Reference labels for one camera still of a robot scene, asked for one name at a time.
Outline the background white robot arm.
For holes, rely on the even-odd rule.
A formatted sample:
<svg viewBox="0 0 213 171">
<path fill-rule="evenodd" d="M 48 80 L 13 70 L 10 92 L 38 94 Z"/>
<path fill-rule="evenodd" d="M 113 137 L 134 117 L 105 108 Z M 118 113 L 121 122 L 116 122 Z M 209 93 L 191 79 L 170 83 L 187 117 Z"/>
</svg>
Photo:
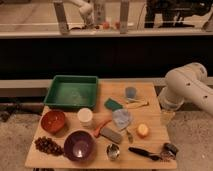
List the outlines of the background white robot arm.
<svg viewBox="0 0 213 171">
<path fill-rule="evenodd" d="M 84 21 L 84 24 L 87 28 L 94 27 L 94 19 L 93 19 L 93 7 L 90 3 L 85 0 L 67 0 L 69 3 L 77 6 L 79 9 L 79 13 Z"/>
</svg>

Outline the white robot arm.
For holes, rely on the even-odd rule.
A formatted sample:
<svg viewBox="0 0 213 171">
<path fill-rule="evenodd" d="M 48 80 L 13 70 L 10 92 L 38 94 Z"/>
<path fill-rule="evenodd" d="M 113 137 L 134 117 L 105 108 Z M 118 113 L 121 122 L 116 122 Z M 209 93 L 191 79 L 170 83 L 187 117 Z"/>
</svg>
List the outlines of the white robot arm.
<svg viewBox="0 0 213 171">
<path fill-rule="evenodd" d="M 197 62 L 174 68 L 165 75 L 166 86 L 160 91 L 158 101 L 161 123 L 166 126 L 186 100 L 213 116 L 213 88 L 205 84 L 207 70 Z"/>
</svg>

